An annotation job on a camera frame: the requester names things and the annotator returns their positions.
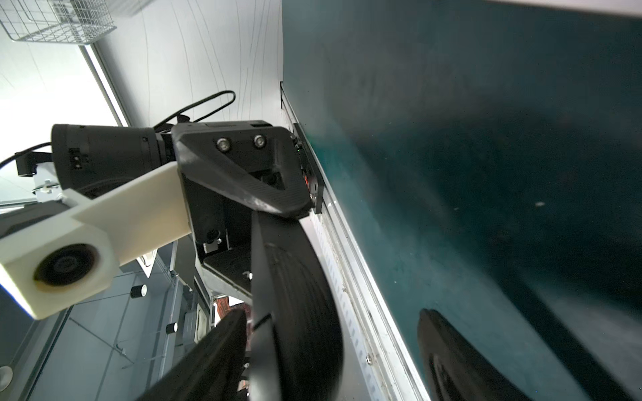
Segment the bolt head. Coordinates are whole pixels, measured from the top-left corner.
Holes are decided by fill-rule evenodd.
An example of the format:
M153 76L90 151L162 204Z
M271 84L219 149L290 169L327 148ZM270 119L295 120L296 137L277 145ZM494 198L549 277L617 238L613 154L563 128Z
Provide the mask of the bolt head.
M256 146L257 149L262 149L265 147L267 140L263 135L256 135L254 137L254 146Z
M229 152L232 149L232 144L228 138L220 138L216 141L216 147L223 153Z

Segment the wire rack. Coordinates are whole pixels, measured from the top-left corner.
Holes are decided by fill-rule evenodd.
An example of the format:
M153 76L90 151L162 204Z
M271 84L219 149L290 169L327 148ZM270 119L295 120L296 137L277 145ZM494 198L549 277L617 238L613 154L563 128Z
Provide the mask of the wire rack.
M105 0L0 0L12 40L92 44L114 30Z

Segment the black cable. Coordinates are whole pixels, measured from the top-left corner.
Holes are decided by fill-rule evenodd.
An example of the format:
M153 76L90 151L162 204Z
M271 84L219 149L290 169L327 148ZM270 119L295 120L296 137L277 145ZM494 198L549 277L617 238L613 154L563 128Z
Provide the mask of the black cable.
M32 147L27 148L27 149L25 149L23 151L20 151L20 152L14 154L13 156L8 157L8 158L4 159L2 162L0 162L0 169L2 167L6 166L7 164L13 162L15 159L19 158L20 156L23 156L23 155L25 155L25 154L27 154L29 152L32 152L32 151L34 151L36 149L44 148L45 146L49 146L49 145L51 145L51 142L45 142L43 144L32 146Z
M155 130L157 130L157 129L158 129L160 126L162 126L163 124L167 123L169 120L173 119L174 117L177 117L179 114L181 114L181 113L183 113L183 112L186 112L186 111L187 111L187 110L189 110L190 108L194 108L194 107L196 107L196 106L198 106L198 105L201 105L201 104L205 103L206 101L210 101L210 100L212 100L212 99L216 99L216 98L218 98L219 96L222 96L222 95L224 95L224 94L228 94L228 93L231 93L231 94L232 94L232 96L233 96L233 97L232 97L232 100L230 100L230 101L229 101L229 102L227 102L226 104L222 105L221 107L217 108L217 109L216 109L216 110L214 110L213 112L211 112L211 113L209 113L209 114L205 114L203 117L201 117L201 118L198 118L198 119L194 120L193 122L194 122L194 123L197 123L197 122L201 121L202 119L208 118L210 115L212 115L212 114L214 114L214 113L216 113L216 112L219 112L220 110L223 110L225 107L228 107L229 105L231 105L232 103L234 103L234 101L236 100L236 93L235 93L233 90L222 90L221 92L215 93L215 94L213 94L213 95L211 95L211 96L207 96L205 99L201 99L201 100L199 100L199 101L197 101L197 102L194 102L194 103L192 103L192 104L191 104L191 105L189 105L189 106L185 106L184 108L181 108L179 111L175 112L175 113L174 113L174 114L172 114L171 116L169 116L169 117L165 118L163 121L161 121L161 122L159 122L158 124L156 124L156 125L154 126L154 131L155 131Z

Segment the gray floor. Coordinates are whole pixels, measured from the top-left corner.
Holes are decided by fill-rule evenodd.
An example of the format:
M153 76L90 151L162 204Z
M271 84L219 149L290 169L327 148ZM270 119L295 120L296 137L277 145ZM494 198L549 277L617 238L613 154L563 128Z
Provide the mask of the gray floor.
M146 284L144 298L131 299L132 286ZM72 309L38 379L31 401L133 400L158 377L165 333L163 316L172 295L155 265L116 277L112 286ZM114 350L122 348L124 355Z

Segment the textured surface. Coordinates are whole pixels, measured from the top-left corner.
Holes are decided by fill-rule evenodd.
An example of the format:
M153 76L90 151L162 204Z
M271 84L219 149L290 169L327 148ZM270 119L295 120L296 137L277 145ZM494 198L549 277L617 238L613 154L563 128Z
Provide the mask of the textured surface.
M531 399L586 399L508 269L564 294L544 299L640 398L642 24L472 0L285 0L283 21L286 93L415 361L436 309ZM585 298L618 311L609 341Z

